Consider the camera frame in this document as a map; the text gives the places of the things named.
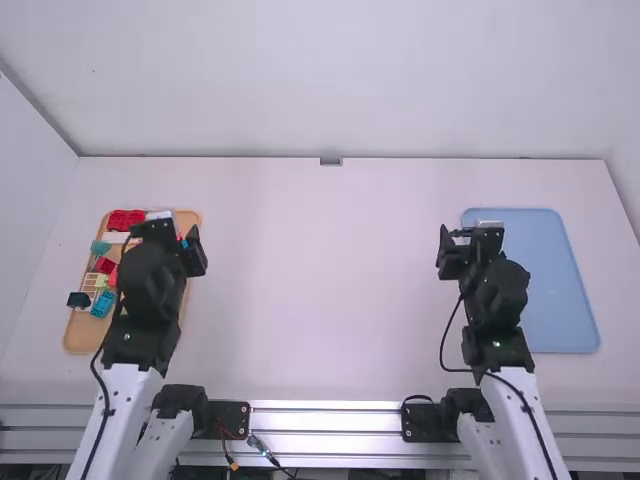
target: white table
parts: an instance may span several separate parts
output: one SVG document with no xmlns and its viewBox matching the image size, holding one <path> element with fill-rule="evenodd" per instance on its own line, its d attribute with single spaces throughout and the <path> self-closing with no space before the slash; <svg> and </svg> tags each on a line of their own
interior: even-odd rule
<svg viewBox="0 0 640 480">
<path fill-rule="evenodd" d="M 192 282 L 168 382 L 269 407 L 253 427 L 298 466 L 339 457 L 345 466 L 430 468 L 470 464 L 460 447 L 403 444 L 391 410 L 412 393 L 439 398 L 472 385 L 437 364 L 457 295 L 455 283 L 437 279 L 438 228 L 459 225 L 469 207 L 555 209 L 602 344 L 592 355 L 536 355 L 543 400 L 574 468 L 640 468 L 640 249 L 604 162 L 568 160 L 81 160 L 0 362 L 0 419 L 37 435 L 5 432 L 0 461 L 33 449 L 39 459 L 70 459 L 96 386 L 89 357 L 63 351 L 65 300 L 105 212 L 162 206 L 201 213 L 209 257 L 207 275 Z M 462 365 L 463 322 L 459 315 L 452 328 L 449 365 Z M 282 407 L 325 413 L 287 416 Z M 64 426 L 75 430 L 56 430 Z M 386 434 L 310 433 L 318 429 Z M 192 443 L 186 461 L 224 463 L 215 442 Z M 239 461 L 260 462 L 249 451 Z"/>
</svg>

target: red lego brick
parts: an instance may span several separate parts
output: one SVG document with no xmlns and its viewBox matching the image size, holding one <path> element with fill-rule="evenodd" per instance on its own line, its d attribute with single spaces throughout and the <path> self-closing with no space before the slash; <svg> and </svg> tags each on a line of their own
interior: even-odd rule
<svg viewBox="0 0 640 480">
<path fill-rule="evenodd" d="M 109 286 L 111 288 L 116 288 L 118 284 L 118 269 L 114 268 L 111 270 L 111 275 L 109 275 Z"/>
<path fill-rule="evenodd" d="M 109 260 L 108 258 L 98 257 L 93 270 L 96 272 L 104 273 L 106 275 L 110 275 L 114 268 L 116 268 L 116 262 Z"/>
<path fill-rule="evenodd" d="M 116 232 L 128 232 L 131 225 L 144 222 L 143 210 L 114 210 L 109 215 L 107 230 Z"/>
</svg>

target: wire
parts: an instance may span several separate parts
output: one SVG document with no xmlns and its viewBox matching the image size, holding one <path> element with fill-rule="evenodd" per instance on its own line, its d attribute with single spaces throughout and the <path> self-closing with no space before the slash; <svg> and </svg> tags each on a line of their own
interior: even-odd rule
<svg viewBox="0 0 640 480">
<path fill-rule="evenodd" d="M 450 372 L 450 373 L 475 373 L 473 370 L 469 369 L 469 368 L 449 368 L 444 364 L 444 360 L 443 360 L 443 352 L 444 352 L 444 344 L 445 341 L 447 340 L 447 334 L 449 333 L 449 329 L 451 328 L 451 324 L 453 323 L 453 319 L 456 316 L 456 313 L 458 312 L 458 308 L 460 307 L 460 304 L 462 303 L 462 299 L 463 296 L 460 295 L 458 297 L 458 301 L 456 302 L 456 306 L 453 308 L 453 312 L 451 312 L 451 316 L 449 317 L 449 321 L 447 322 L 447 326 L 444 329 L 444 333 L 442 334 L 442 340 L 440 341 L 440 352 L 438 355 L 438 359 L 440 361 L 440 368 L 442 368 L 445 372 Z M 558 480 L 558 476 L 556 474 L 556 470 L 553 467 L 553 462 L 551 461 L 551 456 L 549 455 L 549 451 L 547 450 L 547 446 L 544 443 L 544 439 L 542 438 L 542 432 L 540 432 L 540 427 L 538 426 L 538 422 L 536 421 L 535 416 L 533 415 L 533 410 L 531 409 L 531 406 L 529 405 L 529 403 L 527 402 L 527 399 L 524 397 L 524 395 L 520 392 L 520 390 L 518 390 L 515 386 L 513 386 L 513 384 L 511 384 L 510 382 L 508 382 L 507 380 L 505 380 L 504 378 L 495 375 L 491 372 L 484 372 L 484 375 L 493 378 L 494 380 L 498 380 L 499 382 L 503 383 L 504 385 L 506 385 L 507 387 L 509 387 L 509 389 L 511 389 L 513 391 L 513 393 L 516 394 L 516 396 L 520 399 L 520 401 L 522 402 L 522 406 L 523 406 L 523 410 L 529 415 L 529 420 L 531 420 L 531 424 L 533 425 L 533 429 L 536 433 L 536 437 L 538 438 L 538 443 L 540 443 L 540 448 L 542 449 L 542 454 L 544 455 L 544 459 L 547 462 L 547 467 L 549 468 L 549 471 L 551 472 L 551 477 L 553 478 L 553 480 Z"/>
<path fill-rule="evenodd" d="M 118 267 L 117 267 L 118 275 L 120 274 L 120 265 L 122 264 L 122 257 L 124 256 L 124 251 L 127 248 L 127 245 L 129 244 L 129 240 L 131 240 L 131 234 L 127 236 L 126 240 L 122 244 L 122 248 L 120 249 L 120 263 L 118 264 Z M 121 311 L 122 311 L 122 290 L 118 289 L 118 293 L 116 295 L 116 306 L 114 308 L 113 315 L 111 317 L 112 318 L 111 325 L 109 325 L 109 329 L 107 330 L 107 333 L 102 339 L 102 342 L 100 343 L 100 347 L 98 347 L 98 350 L 96 351 L 95 355 L 91 359 L 91 362 L 89 363 L 89 370 L 91 370 L 91 374 L 93 375 L 93 378 L 95 378 L 96 381 L 98 382 L 98 385 L 100 386 L 100 390 L 102 391 L 102 396 L 104 397 L 104 412 L 102 415 L 102 421 L 100 422 L 100 428 L 98 429 L 98 434 L 96 435 L 96 439 L 93 442 L 91 451 L 89 452 L 89 457 L 87 457 L 87 463 L 84 466 L 84 470 L 82 471 L 80 480 L 86 480 L 87 475 L 89 474 L 89 470 L 91 469 L 91 463 L 93 462 L 93 458 L 96 455 L 96 451 L 98 450 L 98 446 L 100 445 L 100 440 L 102 440 L 102 435 L 104 434 L 104 430 L 107 426 L 107 420 L 109 420 L 109 417 L 112 415 L 111 400 L 109 399 L 109 391 L 107 390 L 107 386 L 105 385 L 104 380 L 102 380 L 102 377 L 96 370 L 96 360 L 98 359 L 98 356 L 100 355 L 100 353 L 102 353 L 102 351 L 104 350 L 104 341 L 109 336 L 109 332 L 111 331 L 111 327 L 113 326 L 113 319 L 118 318 L 120 316 Z"/>
<path fill-rule="evenodd" d="M 220 431 L 224 432 L 227 434 L 228 437 L 230 437 L 233 440 L 244 440 L 244 438 L 242 437 L 237 437 L 234 434 L 232 434 L 229 430 L 227 430 L 226 428 L 224 428 L 222 425 L 220 425 L 218 423 L 218 428 L 220 429 Z"/>
</svg>

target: light blue mat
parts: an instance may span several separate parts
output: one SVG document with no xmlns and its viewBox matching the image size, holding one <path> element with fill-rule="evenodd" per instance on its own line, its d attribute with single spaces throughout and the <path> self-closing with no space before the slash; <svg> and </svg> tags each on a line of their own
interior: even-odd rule
<svg viewBox="0 0 640 480">
<path fill-rule="evenodd" d="M 536 208 L 470 208 L 462 225 L 501 220 L 502 248 L 531 273 L 522 326 L 534 353 L 592 353 L 600 335 L 562 218 Z"/>
</svg>

